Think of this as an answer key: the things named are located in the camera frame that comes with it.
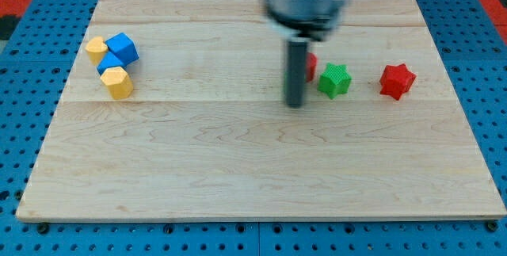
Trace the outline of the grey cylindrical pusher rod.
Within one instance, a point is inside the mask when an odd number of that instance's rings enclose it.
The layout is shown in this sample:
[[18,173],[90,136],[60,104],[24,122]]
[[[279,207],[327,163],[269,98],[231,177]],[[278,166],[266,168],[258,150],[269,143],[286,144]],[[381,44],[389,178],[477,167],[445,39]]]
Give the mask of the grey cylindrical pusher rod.
[[307,71],[308,39],[292,37],[285,46],[284,100],[288,107],[303,105]]

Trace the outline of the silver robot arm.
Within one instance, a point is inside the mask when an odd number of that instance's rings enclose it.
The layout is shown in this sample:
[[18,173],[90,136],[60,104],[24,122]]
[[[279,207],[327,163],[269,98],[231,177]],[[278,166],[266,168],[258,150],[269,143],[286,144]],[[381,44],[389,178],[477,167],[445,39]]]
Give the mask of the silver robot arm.
[[311,43],[322,42],[337,28],[346,0],[262,0],[265,15],[284,39],[284,101],[304,103]]

